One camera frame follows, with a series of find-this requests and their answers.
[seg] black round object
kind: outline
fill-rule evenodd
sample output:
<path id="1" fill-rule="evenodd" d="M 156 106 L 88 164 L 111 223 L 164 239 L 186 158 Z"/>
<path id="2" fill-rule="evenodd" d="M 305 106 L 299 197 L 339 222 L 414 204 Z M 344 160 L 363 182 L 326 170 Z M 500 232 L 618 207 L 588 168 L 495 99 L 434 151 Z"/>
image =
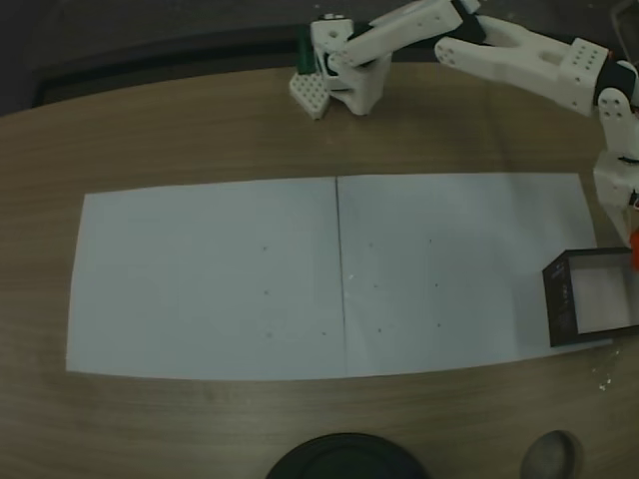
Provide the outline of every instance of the black round object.
<path id="1" fill-rule="evenodd" d="M 521 479 L 570 479 L 575 476 L 575 445 L 563 431 L 552 431 L 537 439 L 521 463 Z"/>
<path id="2" fill-rule="evenodd" d="M 267 479 L 429 479 L 390 441 L 356 433 L 318 437 L 284 456 Z"/>

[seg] white paper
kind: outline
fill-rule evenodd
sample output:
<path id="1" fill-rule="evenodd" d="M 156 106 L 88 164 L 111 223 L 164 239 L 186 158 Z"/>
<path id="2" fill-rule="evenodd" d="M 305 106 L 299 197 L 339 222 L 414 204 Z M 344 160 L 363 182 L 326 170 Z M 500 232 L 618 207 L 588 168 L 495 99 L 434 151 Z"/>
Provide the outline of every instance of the white paper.
<path id="1" fill-rule="evenodd" d="M 595 247 L 577 175 L 340 178 L 350 376 L 515 361 L 550 348 L 541 271 Z"/>
<path id="2" fill-rule="evenodd" d="M 334 179 L 89 195 L 67 368 L 187 379 L 345 375 Z"/>
<path id="3" fill-rule="evenodd" d="M 372 176 L 337 185 L 277 180 L 87 196 L 67 368 L 312 379 L 566 350 L 548 345 L 541 271 L 565 249 L 595 246 L 576 175 Z"/>

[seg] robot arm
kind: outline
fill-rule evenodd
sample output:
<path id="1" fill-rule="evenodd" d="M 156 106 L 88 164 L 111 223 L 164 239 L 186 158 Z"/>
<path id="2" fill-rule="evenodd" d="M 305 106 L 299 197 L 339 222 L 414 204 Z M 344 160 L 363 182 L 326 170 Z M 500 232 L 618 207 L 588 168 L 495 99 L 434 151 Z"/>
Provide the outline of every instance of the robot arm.
<path id="1" fill-rule="evenodd" d="M 632 222 L 639 211 L 639 120 L 632 108 L 639 106 L 637 71 L 594 43 L 558 42 L 476 16 L 478 7 L 477 0 L 419 0 L 370 22 L 360 35 L 343 17 L 313 22 L 317 69 L 296 74 L 291 93 L 315 119 L 330 98 L 367 115 L 382 96 L 392 52 L 429 40 L 438 61 L 450 68 L 522 88 L 584 116 L 598 112 L 606 149 L 594 170 L 597 196 L 626 245 L 639 242 L 639 221 Z"/>

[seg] wood grain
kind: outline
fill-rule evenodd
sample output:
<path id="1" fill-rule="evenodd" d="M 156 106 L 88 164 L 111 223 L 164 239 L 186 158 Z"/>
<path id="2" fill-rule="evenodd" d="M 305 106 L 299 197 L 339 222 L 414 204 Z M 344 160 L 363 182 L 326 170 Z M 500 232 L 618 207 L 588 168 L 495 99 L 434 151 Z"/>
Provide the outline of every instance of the wood grain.
<path id="1" fill-rule="evenodd" d="M 600 244 L 618 244 L 594 198 L 591 169 L 603 145 L 594 120 L 434 65 L 395 65 L 373 115 L 333 105 L 312 122 L 288 96 L 290 74 L 167 82 L 0 119 L 2 477 L 261 478 L 304 440 L 360 431 L 406 447 L 434 478 L 514 478 L 526 448 L 554 429 L 582 442 L 583 477 L 634 477 L 634 338 L 366 379 L 65 372 L 75 240 L 90 192 L 362 173 L 578 172 Z"/>

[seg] black box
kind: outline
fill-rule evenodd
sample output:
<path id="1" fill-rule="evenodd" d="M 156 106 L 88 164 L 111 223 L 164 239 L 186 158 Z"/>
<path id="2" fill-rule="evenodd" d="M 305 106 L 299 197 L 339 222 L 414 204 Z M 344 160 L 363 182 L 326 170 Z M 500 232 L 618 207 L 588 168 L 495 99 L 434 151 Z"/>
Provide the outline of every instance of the black box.
<path id="1" fill-rule="evenodd" d="M 639 272 L 625 247 L 565 251 L 543 271 L 550 345 L 639 333 Z"/>

